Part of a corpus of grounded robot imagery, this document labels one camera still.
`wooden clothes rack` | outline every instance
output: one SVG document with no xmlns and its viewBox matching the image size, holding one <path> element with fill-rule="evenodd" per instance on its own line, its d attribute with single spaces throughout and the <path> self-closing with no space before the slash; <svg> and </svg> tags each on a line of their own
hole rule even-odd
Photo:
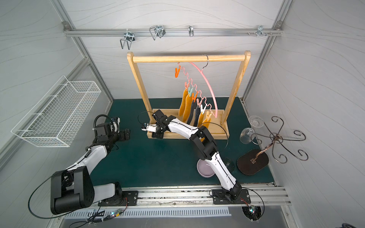
<svg viewBox="0 0 365 228">
<path fill-rule="evenodd" d="M 245 74 L 245 71 L 247 69 L 247 65 L 249 64 L 250 58 L 251 58 L 251 52 L 245 51 L 244 55 L 208 55 L 209 62 L 230 62 L 230 61 L 241 61 L 241 64 L 238 69 L 238 73 L 236 76 L 236 79 L 234 81 L 231 94 L 229 96 L 227 105 L 225 110 L 219 109 L 218 110 L 218 116 L 215 118 L 212 116 L 212 123 L 216 123 L 221 125 L 227 132 L 227 135 L 229 137 L 229 131 L 227 126 L 227 118 L 229 115 L 229 112 L 231 111 L 234 99 L 237 95 L 239 86 L 242 82 L 242 78 Z M 150 101 L 148 99 L 145 86 L 142 81 L 141 73 L 139 72 L 137 63 L 157 63 L 157 62 L 206 62 L 207 57 L 205 55 L 185 55 L 185 56 L 134 56 L 133 52 L 128 52 L 127 59 L 129 62 L 129 65 L 131 66 L 132 73 L 134 75 L 134 78 L 136 80 L 139 92 L 141 93 L 143 102 L 146 106 L 146 110 L 149 112 L 155 112 L 158 110 L 152 109 Z M 167 115 L 173 115 L 180 119 L 182 121 L 182 117 L 178 115 L 179 109 L 161 109 L 161 111 Z M 154 123 L 155 119 L 153 119 L 151 113 L 149 113 L 150 122 Z M 225 132 L 222 128 L 215 124 L 210 124 L 208 127 L 210 133 L 214 137 L 214 139 L 227 139 Z M 152 138 L 152 133 L 147 132 L 148 138 Z M 169 131 L 166 131 L 164 134 L 164 139 L 185 139 L 181 135 L 177 133 L 172 133 Z"/>
</svg>

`wall hook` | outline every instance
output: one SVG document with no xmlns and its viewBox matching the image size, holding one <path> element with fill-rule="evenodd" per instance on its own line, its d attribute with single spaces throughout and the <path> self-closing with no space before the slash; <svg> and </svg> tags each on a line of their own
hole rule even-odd
<svg viewBox="0 0 365 228">
<path fill-rule="evenodd" d="M 166 34 L 165 28 L 163 25 L 157 25 L 150 27 L 150 33 L 153 38 L 153 40 L 156 40 L 156 37 L 163 37 Z"/>
<path fill-rule="evenodd" d="M 189 37 L 194 36 L 194 28 L 193 28 L 193 26 L 192 25 L 189 25 L 188 29 L 189 29 Z"/>
<path fill-rule="evenodd" d="M 132 42 L 134 40 L 136 40 L 136 39 L 134 38 L 133 33 L 128 32 L 128 31 L 126 33 L 124 33 L 124 39 L 120 39 L 120 45 L 121 45 L 122 49 L 124 49 L 126 42 L 127 42 L 128 50 L 130 50 L 131 46 L 132 46 Z"/>
<path fill-rule="evenodd" d="M 262 27 L 262 25 L 260 25 L 258 28 L 257 28 L 257 32 L 255 32 L 256 36 L 267 36 L 266 33 L 263 33 L 262 30 L 264 28 Z"/>
</svg>

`aluminum rail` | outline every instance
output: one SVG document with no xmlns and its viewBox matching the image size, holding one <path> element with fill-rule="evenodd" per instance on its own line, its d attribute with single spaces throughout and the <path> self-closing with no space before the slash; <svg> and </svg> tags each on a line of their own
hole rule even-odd
<svg viewBox="0 0 365 228">
<path fill-rule="evenodd" d="M 283 26 L 283 21 L 284 21 L 284 18 L 285 16 L 287 15 L 288 13 L 288 10 L 289 10 L 289 7 L 290 7 L 290 4 L 292 3 L 293 0 L 284 0 L 283 3 L 281 4 L 281 7 L 280 7 L 280 10 L 279 10 L 279 13 L 277 14 L 276 16 L 276 19 L 275 19 L 275 22 L 274 22 L 274 25 L 273 25 L 273 28 L 282 28 Z M 266 59 L 266 57 L 268 56 L 269 54 L 269 51 L 275 41 L 275 38 L 276 36 L 272 36 L 272 37 L 269 37 L 266 42 L 265 42 L 265 45 L 261 51 L 261 55 L 259 57 L 259 60 L 257 61 L 257 64 L 254 68 L 254 71 L 252 73 L 252 76 L 251 78 L 249 79 L 248 83 L 247 83 L 247 87 L 245 89 L 245 92 L 243 93 L 243 96 L 242 96 L 242 101 L 245 102 L 246 99 L 248 98 L 249 94 L 250 94 L 250 91 L 251 91 L 251 88 L 264 64 L 264 61 Z"/>
<path fill-rule="evenodd" d="M 64 31 L 66 36 L 70 37 L 92 37 L 92 36 L 117 36 L 123 37 L 126 29 L 71 29 Z M 186 36 L 189 37 L 189 30 L 185 29 L 165 29 L 164 37 L 170 36 Z M 128 29 L 128 32 L 134 34 L 135 37 L 151 36 L 149 29 Z M 227 29 L 194 29 L 194 36 L 256 36 L 257 29 L 250 28 L 227 28 Z M 275 30 L 272 28 L 264 28 L 262 30 L 267 36 L 281 36 L 283 30 Z"/>
<path fill-rule="evenodd" d="M 265 206 L 291 205 L 284 187 L 275 187 L 272 183 L 242 185 L 242 187 L 246 187 L 257 192 L 262 197 Z M 245 206 L 244 203 L 227 205 L 213 204 L 213 198 L 209 195 L 210 190 L 221 189 L 220 185 L 136 187 L 122 189 L 123 191 L 138 191 L 137 205 L 133 206 L 133 208 Z M 260 197 L 253 191 L 248 191 L 251 204 L 255 206 L 262 206 Z M 97 204 L 93 204 L 90 208 L 98 208 L 98 206 Z"/>
</svg>

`green table surface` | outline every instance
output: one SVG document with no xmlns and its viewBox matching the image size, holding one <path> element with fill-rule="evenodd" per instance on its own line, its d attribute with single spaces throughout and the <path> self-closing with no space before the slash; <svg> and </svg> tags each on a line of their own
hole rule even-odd
<svg viewBox="0 0 365 228">
<path fill-rule="evenodd" d="M 217 97 L 219 109 L 224 109 L 227 97 Z M 152 108 L 179 108 L 181 98 L 150 99 Z M 214 175 L 204 178 L 196 169 L 198 158 L 187 139 L 148 139 L 137 121 L 139 113 L 145 111 L 142 99 L 114 100 L 109 111 L 110 117 L 120 117 L 120 128 L 131 130 L 131 139 L 117 142 L 119 149 L 104 158 L 91 173 L 94 185 L 118 181 L 122 187 L 213 185 L 219 184 Z M 147 113 L 139 116 L 142 123 L 149 122 Z M 227 148 L 226 140 L 217 140 L 222 158 L 235 163 L 232 175 L 240 183 L 269 183 L 274 179 L 268 167 L 253 176 L 243 175 L 237 168 L 237 159 L 246 152 L 259 148 L 257 145 L 243 144 L 239 140 L 241 131 L 249 127 L 243 107 L 235 98 L 227 120 L 230 132 Z"/>
</svg>

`wooden post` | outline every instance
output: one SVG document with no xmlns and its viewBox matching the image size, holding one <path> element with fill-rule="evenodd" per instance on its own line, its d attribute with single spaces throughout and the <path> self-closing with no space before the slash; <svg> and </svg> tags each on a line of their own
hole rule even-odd
<svg viewBox="0 0 365 228">
<path fill-rule="evenodd" d="M 242 61 L 240 66 L 239 66 L 238 73 L 237 73 L 237 76 L 236 76 L 236 80 L 234 81 L 231 94 L 229 96 L 226 108 L 224 110 L 224 114 L 222 116 L 222 120 L 220 122 L 222 127 L 224 127 L 224 125 L 227 121 L 229 112 L 231 111 L 234 99 L 237 95 L 239 86 L 241 85 L 242 78 L 243 78 L 243 75 L 245 74 L 245 71 L 247 69 L 247 65 L 249 64 L 249 61 L 250 61 L 250 58 L 251 58 L 251 52 L 250 51 L 245 51 L 245 60 Z"/>
<path fill-rule="evenodd" d="M 134 56 L 133 52 L 128 52 L 127 53 L 127 59 L 128 59 L 129 65 L 131 66 L 131 70 L 132 70 L 132 73 L 134 75 L 134 79 L 136 80 L 139 92 L 141 93 L 143 103 L 146 106 L 146 111 L 152 112 L 150 100 L 148 99 L 145 86 L 143 85 L 141 73 L 139 72 L 137 63 L 133 62 L 133 56 Z M 151 113 L 148 113 L 148 116 L 150 117 L 150 122 L 154 123 L 155 119 L 153 119 Z"/>
</svg>

